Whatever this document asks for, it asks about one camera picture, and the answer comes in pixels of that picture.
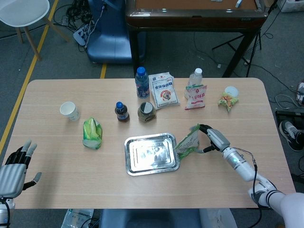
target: green packaged food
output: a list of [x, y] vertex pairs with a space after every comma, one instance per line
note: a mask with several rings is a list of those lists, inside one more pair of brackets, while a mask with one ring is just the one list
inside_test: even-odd
[[174, 148], [178, 153], [180, 160], [198, 149], [200, 145], [198, 135], [199, 128], [199, 124], [197, 124], [195, 127], [192, 127], [191, 132]]
[[84, 139], [83, 145], [97, 150], [101, 146], [103, 137], [103, 129], [100, 123], [94, 118], [90, 117], [84, 122]]
[[218, 101], [218, 105], [226, 107], [228, 112], [230, 112], [230, 109], [236, 102], [238, 102], [238, 98], [233, 97], [230, 94], [224, 92], [222, 94], [222, 97]]

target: soy sauce bottle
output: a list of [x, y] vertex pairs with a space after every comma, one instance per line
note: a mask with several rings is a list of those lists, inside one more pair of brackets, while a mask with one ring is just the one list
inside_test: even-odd
[[116, 103], [115, 113], [119, 121], [127, 122], [130, 119], [127, 106], [120, 101]]

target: robotic hand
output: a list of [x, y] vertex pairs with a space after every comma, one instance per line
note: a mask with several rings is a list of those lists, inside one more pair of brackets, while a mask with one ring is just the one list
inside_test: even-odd
[[5, 165], [0, 168], [0, 201], [2, 202], [0, 204], [0, 228], [8, 228], [10, 225], [10, 209], [15, 208], [13, 199], [23, 190], [37, 184], [41, 177], [41, 172], [38, 172], [32, 181], [24, 183], [29, 162], [37, 147], [37, 144], [33, 144], [31, 147], [30, 144], [31, 140], [28, 140], [24, 146], [11, 154]]
[[[275, 185], [257, 173], [257, 164], [250, 152], [242, 149], [230, 148], [230, 142], [223, 134], [208, 125], [200, 124], [199, 128], [211, 140], [211, 146], [202, 152], [217, 150], [223, 153], [223, 158], [228, 161], [231, 167], [245, 180], [254, 181], [253, 187], [248, 191], [251, 199], [259, 208], [272, 208], [281, 215], [286, 228], [304, 227], [304, 194], [293, 193], [285, 195], [276, 189]], [[252, 156], [254, 169], [239, 154], [237, 150], [247, 152]]]

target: stainless steel tray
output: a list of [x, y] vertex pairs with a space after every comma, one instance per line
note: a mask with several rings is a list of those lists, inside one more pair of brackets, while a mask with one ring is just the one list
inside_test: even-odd
[[131, 176], [175, 171], [180, 160], [173, 134], [162, 133], [128, 138], [124, 143], [125, 165]]

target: gray carpet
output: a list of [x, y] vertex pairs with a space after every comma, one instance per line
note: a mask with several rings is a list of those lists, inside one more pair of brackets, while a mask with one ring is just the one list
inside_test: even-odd
[[[61, 0], [57, 7], [70, 3], [71, 0]], [[269, 16], [262, 33], [273, 21], [277, 10]], [[296, 88], [303, 76], [304, 57], [304, 12], [281, 13], [271, 29], [273, 39], [262, 37], [262, 50], [257, 49], [253, 64], [259, 65], [278, 77], [289, 88]], [[31, 28], [41, 25], [42, 22], [30, 26]], [[60, 28], [72, 37], [72, 33], [65, 28]], [[43, 29], [31, 32], [33, 39], [38, 44]], [[14, 33], [14, 29], [0, 23], [0, 37]], [[149, 73], [170, 71], [175, 77], [188, 77], [197, 67], [204, 69], [204, 77], [220, 77], [225, 71], [226, 64], [230, 61], [233, 51], [228, 46], [220, 47], [214, 52], [211, 48], [238, 36], [237, 33], [196, 33], [195, 41], [200, 51], [206, 52], [209, 56], [221, 63], [221, 68], [213, 62], [206, 54], [195, 49], [193, 43], [193, 32], [155, 32], [147, 33], [147, 55], [145, 67]], [[24, 78], [28, 72], [29, 65], [33, 58], [33, 51], [30, 48], [26, 37], [24, 43], [20, 44], [17, 37], [0, 40], [0, 136], [3, 134], [10, 113], [22, 87]], [[57, 79], [57, 78], [99, 78], [101, 64], [91, 63], [85, 52], [78, 51], [75, 41], [66, 43], [54, 31], [49, 30], [41, 50], [42, 61], [37, 62], [30, 80], [34, 79]], [[241, 61], [235, 70], [240, 77], [245, 77], [247, 67]], [[294, 94], [286, 90], [274, 77], [263, 69], [252, 66], [251, 77], [260, 78], [272, 101], [274, 96], [282, 90], [284, 94], [294, 97]], [[131, 65], [108, 65], [106, 78], [133, 77]], [[272, 111], [281, 108], [271, 103]], [[0, 161], [6, 151], [10, 135], [6, 141]], [[283, 149], [291, 173], [300, 174], [298, 160], [304, 154], [292, 151], [286, 141], [281, 137]], [[298, 192], [304, 192], [303, 184], [296, 184]], [[12, 228], [23, 227], [48, 227], [58, 228], [61, 226], [66, 210], [15, 210]], [[258, 219], [258, 210], [255, 209], [232, 209], [238, 227], [248, 227]], [[282, 222], [282, 218], [271, 210], [263, 212], [263, 218], [256, 227], [274, 228], [276, 223]]]

